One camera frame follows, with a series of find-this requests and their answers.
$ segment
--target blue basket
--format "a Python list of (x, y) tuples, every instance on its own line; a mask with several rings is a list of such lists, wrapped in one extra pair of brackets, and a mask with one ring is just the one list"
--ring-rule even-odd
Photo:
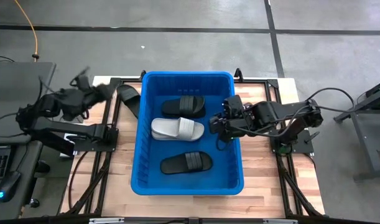
[[(192, 119), (205, 126), (194, 142), (157, 141), (151, 136), (151, 121), (163, 118), (166, 100), (182, 95), (205, 97), (206, 116)], [(149, 72), (142, 79), (131, 187), (139, 195), (235, 195), (244, 187), (241, 146), (235, 139), (224, 151), (216, 148), (217, 134), (210, 134), (209, 119), (222, 112), (222, 102), (234, 95), (234, 80), (227, 72)], [(160, 162), (184, 152), (203, 151), (210, 155), (210, 170), (166, 175)]]

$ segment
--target wooden table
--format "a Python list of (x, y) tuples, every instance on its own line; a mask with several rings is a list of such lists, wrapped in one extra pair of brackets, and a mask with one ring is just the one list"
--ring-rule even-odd
[[(111, 77), (95, 77), (93, 85), (109, 83)], [(279, 78), (282, 103), (299, 101), (293, 78)], [(128, 83), (141, 92), (141, 83)], [(264, 87), (257, 84), (236, 84), (235, 93), (243, 103), (266, 100)], [(104, 104), (90, 110), (85, 124), (100, 123)], [(241, 138), (245, 187), (235, 196), (140, 196), (130, 186), (137, 119), (124, 105), (118, 118), (119, 141), (109, 168), (104, 199), (103, 216), (114, 217), (203, 217), (203, 218), (279, 218), (285, 217), (280, 193), (276, 158), (271, 153), (269, 140), (265, 137)], [(87, 188), (95, 153), (89, 152), (78, 168), (72, 186), (75, 203)], [(78, 160), (76, 156), (72, 170)], [(314, 166), (309, 158), (294, 154), (294, 166), (299, 188), (310, 203), (324, 213)], [(94, 210), (98, 189), (93, 200)], [(294, 197), (288, 190), (292, 211), (295, 212)], [(68, 210), (66, 190), (61, 212)]]

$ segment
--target white slide sandal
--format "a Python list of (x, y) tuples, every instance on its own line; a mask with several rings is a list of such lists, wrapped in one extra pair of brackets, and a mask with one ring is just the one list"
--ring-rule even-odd
[(151, 122), (151, 130), (156, 140), (196, 141), (202, 137), (205, 127), (186, 118), (156, 118)]

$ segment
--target gray floor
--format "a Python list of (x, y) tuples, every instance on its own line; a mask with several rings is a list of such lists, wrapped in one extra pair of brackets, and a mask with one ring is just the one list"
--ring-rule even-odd
[[(380, 30), (380, 1), (270, 0), (276, 29)], [(206, 27), (267, 29), (263, 0), (26, 0), (34, 24), (111, 27)], [(26, 24), (11, 0), (0, 2), (0, 23)], [(37, 32), (41, 60), (55, 62), (52, 88), (61, 88), (89, 65), (92, 75), (139, 75), (141, 70), (226, 70), (245, 77), (277, 77), (269, 34), (171, 32)], [(333, 86), (353, 98), (380, 82), (380, 36), (277, 35), (285, 77), (295, 78), (300, 99)], [(0, 55), (30, 61), (31, 31), (0, 30)], [(315, 97), (320, 105), (348, 108), (335, 92)], [(380, 222), (380, 179), (362, 184), (352, 176), (366, 171), (353, 125), (339, 125), (324, 111), (321, 134), (313, 140), (318, 182), (327, 215)], [(53, 153), (53, 167), (63, 167)], [(56, 212), (69, 163), (40, 181), (43, 206), (24, 216)], [(55, 192), (45, 194), (44, 188)]]

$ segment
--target black sandal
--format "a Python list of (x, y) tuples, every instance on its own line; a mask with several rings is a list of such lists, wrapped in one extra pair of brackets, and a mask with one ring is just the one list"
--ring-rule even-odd
[(140, 94), (133, 86), (120, 85), (116, 89), (121, 101), (132, 111), (133, 115), (139, 118)]
[(210, 169), (212, 165), (212, 158), (207, 153), (186, 152), (162, 160), (160, 171), (164, 174), (201, 172)]
[(162, 104), (162, 114), (168, 118), (202, 118), (205, 116), (205, 99), (202, 96), (181, 96)]

